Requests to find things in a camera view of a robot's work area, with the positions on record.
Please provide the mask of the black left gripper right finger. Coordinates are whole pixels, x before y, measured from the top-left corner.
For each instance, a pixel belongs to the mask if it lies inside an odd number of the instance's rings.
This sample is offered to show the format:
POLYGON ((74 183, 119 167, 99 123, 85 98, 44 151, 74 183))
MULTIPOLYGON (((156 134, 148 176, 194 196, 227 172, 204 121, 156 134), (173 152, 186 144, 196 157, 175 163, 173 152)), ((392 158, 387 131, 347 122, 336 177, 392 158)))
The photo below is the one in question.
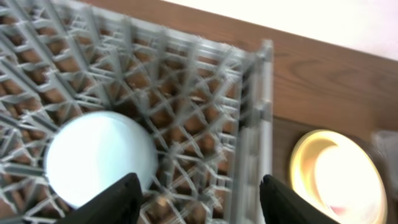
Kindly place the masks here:
POLYGON ((267 224, 338 224, 272 175, 265 175, 259 188, 267 224))

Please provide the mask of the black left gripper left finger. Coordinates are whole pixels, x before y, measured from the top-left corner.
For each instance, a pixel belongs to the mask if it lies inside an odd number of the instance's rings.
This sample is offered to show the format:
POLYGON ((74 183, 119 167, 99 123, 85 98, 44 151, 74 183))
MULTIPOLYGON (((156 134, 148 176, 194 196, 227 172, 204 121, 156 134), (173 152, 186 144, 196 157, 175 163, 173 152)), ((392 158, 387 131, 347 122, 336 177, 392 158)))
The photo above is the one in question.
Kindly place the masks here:
POLYGON ((128 173, 56 224, 136 224, 143 200, 135 173, 128 173))

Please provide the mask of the blue bowl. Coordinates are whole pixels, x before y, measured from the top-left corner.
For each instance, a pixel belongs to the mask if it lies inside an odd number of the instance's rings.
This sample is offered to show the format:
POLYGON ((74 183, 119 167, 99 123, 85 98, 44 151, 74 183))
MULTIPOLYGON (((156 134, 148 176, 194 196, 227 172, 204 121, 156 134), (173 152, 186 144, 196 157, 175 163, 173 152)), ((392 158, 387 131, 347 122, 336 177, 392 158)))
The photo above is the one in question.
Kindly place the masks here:
POLYGON ((131 172, 147 190, 157 168, 148 131, 113 111, 72 119, 57 131, 44 156, 51 188, 72 208, 82 207, 131 172))

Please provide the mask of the yellow plate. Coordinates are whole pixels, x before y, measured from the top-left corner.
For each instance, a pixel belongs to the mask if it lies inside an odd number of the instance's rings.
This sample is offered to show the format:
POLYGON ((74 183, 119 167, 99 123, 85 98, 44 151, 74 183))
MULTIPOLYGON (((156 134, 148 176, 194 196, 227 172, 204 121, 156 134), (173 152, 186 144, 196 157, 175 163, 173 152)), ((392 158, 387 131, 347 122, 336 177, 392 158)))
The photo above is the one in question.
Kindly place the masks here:
POLYGON ((300 138, 295 145, 290 159, 290 182, 292 188, 303 199, 314 206, 316 209, 333 219, 338 223, 342 223, 338 217, 332 213, 326 205, 321 201, 315 185, 315 163, 320 153, 330 147, 338 146, 344 149, 354 149, 360 152, 371 165, 372 170, 376 173, 379 186, 381 188, 381 201, 378 206, 377 220, 370 224, 387 222, 387 197, 386 190, 381 176, 376 169, 371 158, 357 143, 349 137, 340 133, 319 129, 311 131, 300 138))

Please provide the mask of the white bowl with rice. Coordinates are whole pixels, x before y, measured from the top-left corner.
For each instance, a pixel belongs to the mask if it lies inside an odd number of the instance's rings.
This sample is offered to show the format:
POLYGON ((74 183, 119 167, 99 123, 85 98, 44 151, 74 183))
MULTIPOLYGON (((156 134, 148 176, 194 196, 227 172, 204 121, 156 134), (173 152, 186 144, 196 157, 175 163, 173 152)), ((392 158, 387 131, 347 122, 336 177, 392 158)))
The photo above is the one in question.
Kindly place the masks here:
POLYGON ((324 149, 315 163, 315 185, 321 201, 342 223, 377 220, 381 188, 360 152, 338 146, 324 149))

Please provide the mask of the brown serving tray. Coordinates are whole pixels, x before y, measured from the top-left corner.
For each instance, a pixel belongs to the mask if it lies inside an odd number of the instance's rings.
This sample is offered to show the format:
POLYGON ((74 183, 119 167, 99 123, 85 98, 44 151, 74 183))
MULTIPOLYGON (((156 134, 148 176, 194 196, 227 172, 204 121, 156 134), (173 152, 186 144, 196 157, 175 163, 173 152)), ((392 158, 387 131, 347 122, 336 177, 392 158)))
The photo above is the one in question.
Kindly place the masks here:
MULTIPOLYGON (((318 130, 321 127, 298 123, 288 119, 273 119, 273 140, 272 140, 272 175, 281 182, 290 185, 290 158, 294 146, 299 139, 310 131, 318 130)), ((394 196, 386 159, 381 151, 371 142, 352 134, 347 136, 364 149, 376 166, 387 196, 387 222, 397 224, 397 198, 394 196)))

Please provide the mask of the clear plastic bin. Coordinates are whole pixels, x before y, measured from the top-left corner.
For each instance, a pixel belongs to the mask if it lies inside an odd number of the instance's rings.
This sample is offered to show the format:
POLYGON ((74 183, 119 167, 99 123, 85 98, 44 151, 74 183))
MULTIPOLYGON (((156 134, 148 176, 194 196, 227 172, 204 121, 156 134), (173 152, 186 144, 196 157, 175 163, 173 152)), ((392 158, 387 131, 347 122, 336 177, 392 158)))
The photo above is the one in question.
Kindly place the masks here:
POLYGON ((376 131, 373 134, 372 142, 384 158, 392 194, 397 198, 397 131, 376 131))

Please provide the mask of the grey plastic dish rack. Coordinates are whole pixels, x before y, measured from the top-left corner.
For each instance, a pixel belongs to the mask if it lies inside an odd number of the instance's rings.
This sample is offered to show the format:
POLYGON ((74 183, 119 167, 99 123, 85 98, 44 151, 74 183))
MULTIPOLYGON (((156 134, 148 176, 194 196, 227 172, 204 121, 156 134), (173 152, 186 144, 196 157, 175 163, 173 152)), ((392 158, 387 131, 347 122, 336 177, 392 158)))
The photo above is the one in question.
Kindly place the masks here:
POLYGON ((140 223, 263 223, 272 56, 269 40, 247 52, 80 1, 2 1, 1 222, 71 212, 45 152, 73 118, 110 110, 156 145, 140 223))

